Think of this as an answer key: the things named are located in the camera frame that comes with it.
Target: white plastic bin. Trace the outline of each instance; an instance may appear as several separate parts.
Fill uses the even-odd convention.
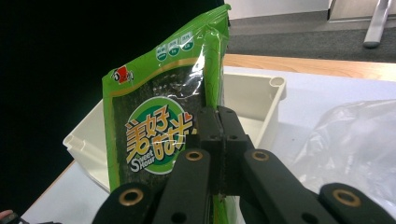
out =
[[[278,103],[286,97],[286,80],[226,73],[223,81],[224,105],[236,112],[255,147],[271,150],[277,132]],[[66,136],[64,145],[87,175],[109,191],[102,101]]]

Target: seaweed snack package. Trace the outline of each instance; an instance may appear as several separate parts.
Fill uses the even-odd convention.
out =
[[[152,51],[103,77],[110,191],[151,188],[170,175],[196,113],[222,105],[222,60],[229,5],[201,14]]]

